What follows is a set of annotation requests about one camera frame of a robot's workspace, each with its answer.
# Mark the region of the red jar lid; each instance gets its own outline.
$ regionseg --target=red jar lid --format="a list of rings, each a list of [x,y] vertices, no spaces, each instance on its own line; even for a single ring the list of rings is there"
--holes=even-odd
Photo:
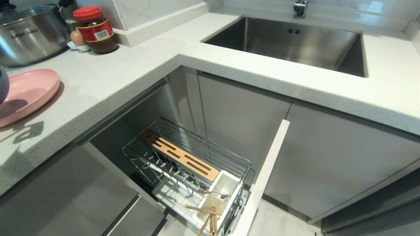
[[[73,17],[76,21],[87,21],[101,16],[103,16],[103,14],[99,7],[85,7],[73,12]]]

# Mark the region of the kitchen counter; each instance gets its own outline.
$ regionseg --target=kitchen counter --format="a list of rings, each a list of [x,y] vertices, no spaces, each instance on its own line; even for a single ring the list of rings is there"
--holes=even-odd
[[[368,78],[200,43],[241,16],[363,34]],[[281,13],[220,8],[164,34],[107,55],[66,51],[39,68],[60,75],[58,93],[39,111],[0,128],[0,194],[88,128],[179,66],[206,71],[420,135],[420,57],[403,32]]]

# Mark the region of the stainless steel sink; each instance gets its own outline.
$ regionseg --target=stainless steel sink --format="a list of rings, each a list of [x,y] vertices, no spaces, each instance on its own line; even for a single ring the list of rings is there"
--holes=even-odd
[[[366,77],[354,32],[243,18],[204,43]]]

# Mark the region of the glass jar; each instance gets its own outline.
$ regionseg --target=glass jar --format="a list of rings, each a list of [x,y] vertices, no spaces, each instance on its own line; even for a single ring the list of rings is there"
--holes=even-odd
[[[77,29],[86,44],[97,54],[106,54],[118,49],[117,38],[111,23],[99,7],[85,7],[73,12]]]

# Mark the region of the pot lid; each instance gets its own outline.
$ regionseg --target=pot lid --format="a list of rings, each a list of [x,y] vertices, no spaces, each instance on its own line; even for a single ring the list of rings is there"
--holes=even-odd
[[[31,6],[15,8],[0,12],[0,25],[31,18],[54,9],[56,5]]]

